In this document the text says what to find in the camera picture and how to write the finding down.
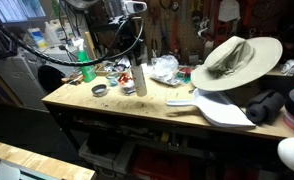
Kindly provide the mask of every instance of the wooden board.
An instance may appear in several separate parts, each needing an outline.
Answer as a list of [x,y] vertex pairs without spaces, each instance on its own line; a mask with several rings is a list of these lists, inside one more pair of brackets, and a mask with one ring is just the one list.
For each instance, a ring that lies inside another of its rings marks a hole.
[[64,180],[92,180],[93,170],[0,143],[0,159]]
[[294,131],[287,127],[282,120],[284,109],[281,110],[281,113],[273,123],[263,124],[255,129],[220,128],[209,124],[196,107],[168,107],[166,105],[167,100],[191,99],[192,94],[189,91],[194,89],[191,83],[174,88],[146,77],[148,94],[144,97],[138,97],[136,94],[125,96],[121,93],[119,86],[109,87],[110,90],[104,97],[97,98],[92,95],[92,87],[107,83],[105,77],[98,76],[90,83],[82,83],[78,86],[64,85],[46,96],[43,102],[45,104],[85,109],[93,112],[136,117],[137,119],[142,118],[169,124],[181,124],[251,136],[262,136],[265,138],[282,139],[294,137]]

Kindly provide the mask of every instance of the spray bottle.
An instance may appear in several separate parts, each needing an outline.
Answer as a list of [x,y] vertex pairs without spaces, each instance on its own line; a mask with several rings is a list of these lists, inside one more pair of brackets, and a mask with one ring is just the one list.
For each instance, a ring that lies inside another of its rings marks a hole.
[[[78,47],[79,53],[78,53],[78,59],[79,62],[89,62],[89,58],[84,51],[84,39],[82,38],[73,38],[72,39],[73,45],[75,47]],[[81,72],[84,75],[85,79],[84,82],[88,83],[96,78],[96,73],[93,66],[84,66],[81,67]]]

